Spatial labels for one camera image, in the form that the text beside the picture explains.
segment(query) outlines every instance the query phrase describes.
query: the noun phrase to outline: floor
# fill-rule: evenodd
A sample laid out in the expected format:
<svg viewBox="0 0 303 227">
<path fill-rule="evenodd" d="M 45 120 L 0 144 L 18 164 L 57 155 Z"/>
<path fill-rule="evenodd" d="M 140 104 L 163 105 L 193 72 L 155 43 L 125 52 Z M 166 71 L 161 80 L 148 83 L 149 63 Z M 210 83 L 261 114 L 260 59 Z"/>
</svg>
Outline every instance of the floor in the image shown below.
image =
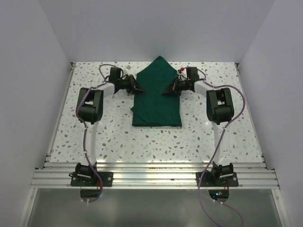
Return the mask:
<svg viewBox="0 0 303 227">
<path fill-rule="evenodd" d="M 150 62 L 77 62 L 71 79 L 66 102 L 54 139 L 50 162 L 78 162 L 83 157 L 83 124 L 75 115 L 81 87 L 100 84 L 103 80 L 98 67 L 102 63 L 125 68 L 130 65 L 133 74 Z M 175 69 L 196 66 L 207 74 L 214 85 L 230 84 L 241 89 L 233 62 L 170 62 Z M 103 67 L 107 76 L 110 67 Z M 232 90 L 235 115 L 242 101 Z M 98 162 L 208 162 L 214 152 L 214 131 L 206 116 L 206 99 L 194 92 L 182 92 L 180 115 L 182 127 L 139 128 L 132 126 L 134 97 L 121 90 L 104 100 L 103 117 L 96 138 Z M 228 127 L 232 162 L 260 163 L 261 151 L 245 109 L 239 120 Z"/>
</svg>

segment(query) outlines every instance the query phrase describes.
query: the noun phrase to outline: speckled pattern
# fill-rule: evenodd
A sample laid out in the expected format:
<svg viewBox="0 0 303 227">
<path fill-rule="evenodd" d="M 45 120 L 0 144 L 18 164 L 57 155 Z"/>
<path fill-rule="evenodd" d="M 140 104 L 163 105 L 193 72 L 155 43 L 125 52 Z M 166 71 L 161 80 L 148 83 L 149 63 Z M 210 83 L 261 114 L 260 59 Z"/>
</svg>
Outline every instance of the speckled pattern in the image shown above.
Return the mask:
<svg viewBox="0 0 303 227">
<path fill-rule="evenodd" d="M 81 87 L 100 84 L 101 63 L 132 67 L 137 73 L 150 62 L 78 62 L 71 80 L 59 128 L 55 137 L 51 162 L 78 162 L 83 157 L 84 126 L 75 116 Z M 231 84 L 241 88 L 233 62 L 170 62 L 175 69 L 196 66 L 207 74 L 214 85 Z M 110 67 L 102 72 L 109 74 Z M 235 115 L 240 111 L 240 95 L 232 90 Z M 104 100 L 103 117 L 98 126 L 96 155 L 98 162 L 207 162 L 214 152 L 214 132 L 206 116 L 206 99 L 191 91 L 182 92 L 180 114 L 183 127 L 139 128 L 132 126 L 130 108 L 134 96 L 121 90 Z M 232 162 L 262 162 L 247 109 L 228 128 Z"/>
</svg>

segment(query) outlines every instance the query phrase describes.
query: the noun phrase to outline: white wall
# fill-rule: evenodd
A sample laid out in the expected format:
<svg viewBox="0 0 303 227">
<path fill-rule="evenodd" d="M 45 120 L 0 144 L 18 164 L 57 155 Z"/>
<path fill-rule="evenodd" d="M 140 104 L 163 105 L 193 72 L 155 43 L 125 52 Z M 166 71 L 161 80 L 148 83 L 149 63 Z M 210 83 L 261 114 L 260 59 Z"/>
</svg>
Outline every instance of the white wall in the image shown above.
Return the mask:
<svg viewBox="0 0 303 227">
<path fill-rule="evenodd" d="M 37 0 L 0 1 L 0 226 L 17 226 L 69 62 Z"/>
<path fill-rule="evenodd" d="M 274 0 L 39 0 L 70 61 L 240 62 Z"/>
<path fill-rule="evenodd" d="M 275 168 L 292 226 L 303 210 L 303 1 L 276 0 L 240 63 L 240 75 L 269 168 Z"/>
</svg>

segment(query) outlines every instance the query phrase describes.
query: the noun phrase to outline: black mounting plate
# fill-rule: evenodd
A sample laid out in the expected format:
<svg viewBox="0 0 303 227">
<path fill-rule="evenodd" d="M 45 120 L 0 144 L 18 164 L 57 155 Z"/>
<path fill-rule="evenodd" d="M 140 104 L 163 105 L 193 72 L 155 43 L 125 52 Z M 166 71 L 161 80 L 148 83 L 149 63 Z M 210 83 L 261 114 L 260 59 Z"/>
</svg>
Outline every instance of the black mounting plate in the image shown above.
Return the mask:
<svg viewBox="0 0 303 227">
<path fill-rule="evenodd" d="M 103 187 L 111 187 L 113 184 L 114 173 L 112 172 L 98 172 L 99 176 L 102 179 Z M 90 178 L 86 177 L 75 177 L 76 172 L 69 174 L 71 177 L 71 186 L 72 187 L 94 187 L 97 186 L 96 183 L 92 183 Z"/>
<path fill-rule="evenodd" d="M 196 173 L 196 182 L 197 186 L 199 186 L 199 181 L 202 172 Z M 203 175 L 203 179 L 201 181 L 200 187 L 225 187 L 229 183 L 229 187 L 238 187 L 238 177 L 237 173 L 233 173 L 232 176 L 224 177 L 218 179 L 216 182 L 213 180 L 213 175 L 211 172 L 206 171 Z"/>
</svg>

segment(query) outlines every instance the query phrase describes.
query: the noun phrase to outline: folded cloth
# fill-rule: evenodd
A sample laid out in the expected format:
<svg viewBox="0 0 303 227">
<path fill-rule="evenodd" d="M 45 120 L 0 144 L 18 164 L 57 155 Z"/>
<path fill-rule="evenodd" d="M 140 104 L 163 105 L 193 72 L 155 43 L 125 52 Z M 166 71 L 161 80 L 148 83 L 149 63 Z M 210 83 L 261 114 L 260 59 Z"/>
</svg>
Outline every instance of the folded cloth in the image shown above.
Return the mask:
<svg viewBox="0 0 303 227">
<path fill-rule="evenodd" d="M 176 74 L 161 56 L 137 74 L 136 80 L 145 92 L 134 95 L 133 126 L 182 126 L 179 96 L 162 94 Z"/>
</svg>

